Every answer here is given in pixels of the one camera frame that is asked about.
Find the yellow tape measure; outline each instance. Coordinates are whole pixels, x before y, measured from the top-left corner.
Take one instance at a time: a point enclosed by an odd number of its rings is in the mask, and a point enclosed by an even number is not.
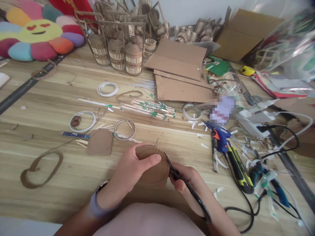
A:
[[[243,75],[251,76],[252,74],[255,73],[255,69],[254,69],[254,68],[251,68],[251,67],[248,67],[248,66],[243,66],[243,67],[240,69],[240,72],[241,72]]]

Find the heart eyes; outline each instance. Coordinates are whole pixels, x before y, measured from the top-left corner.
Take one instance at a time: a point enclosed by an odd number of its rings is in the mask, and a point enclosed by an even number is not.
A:
[[[41,24],[40,26],[46,28],[46,27],[50,26],[50,24]],[[36,25],[28,26],[28,27],[27,27],[27,30],[32,31],[32,30],[34,30],[36,27],[37,27]]]
[[[32,30],[34,30],[35,28],[36,28],[36,25],[28,26],[28,27],[27,27],[27,29],[28,29],[29,31],[32,31]]]
[[[46,27],[50,26],[50,24],[41,24],[40,26],[46,28]]]

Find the glue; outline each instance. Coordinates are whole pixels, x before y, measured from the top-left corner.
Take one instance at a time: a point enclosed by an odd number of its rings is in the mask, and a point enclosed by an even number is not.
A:
[[[266,102],[260,102],[260,103],[257,103],[256,105],[253,105],[253,106],[251,106],[245,110],[249,111],[251,114],[254,114],[255,112],[266,109],[268,106],[273,105],[278,100],[279,99],[277,98],[275,100],[268,100]]]

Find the person's left hand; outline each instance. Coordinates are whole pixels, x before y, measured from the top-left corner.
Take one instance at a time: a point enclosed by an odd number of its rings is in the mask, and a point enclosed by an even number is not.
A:
[[[147,144],[136,144],[125,151],[113,177],[97,194],[97,203],[101,208],[109,209],[117,206],[133,189],[142,174],[161,161],[161,156],[158,154],[139,160],[136,156],[136,148],[143,145]]]

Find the white power strip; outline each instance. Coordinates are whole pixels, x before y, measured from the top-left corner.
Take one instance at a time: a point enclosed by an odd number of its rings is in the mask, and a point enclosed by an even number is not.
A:
[[[257,127],[263,125],[261,123],[257,123],[251,120],[251,117],[252,114],[247,110],[239,112],[239,122],[249,132],[250,135],[258,139],[268,137],[270,135],[270,132],[267,130],[265,132],[260,132]]]

